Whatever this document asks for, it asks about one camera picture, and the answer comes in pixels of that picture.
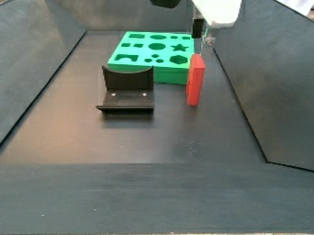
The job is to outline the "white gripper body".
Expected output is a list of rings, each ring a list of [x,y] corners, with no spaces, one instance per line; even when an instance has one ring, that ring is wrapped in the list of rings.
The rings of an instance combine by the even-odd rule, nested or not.
[[[242,0],[191,0],[211,28],[230,28],[238,18]]]

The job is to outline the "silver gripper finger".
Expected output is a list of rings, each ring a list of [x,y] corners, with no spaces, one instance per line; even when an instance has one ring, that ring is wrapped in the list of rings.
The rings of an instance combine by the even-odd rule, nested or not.
[[[194,18],[193,27],[191,27],[191,38],[198,39],[202,36],[202,28],[203,28],[203,19]]]
[[[213,28],[207,28],[203,34],[203,42],[209,47],[215,45],[217,41],[217,32]]]

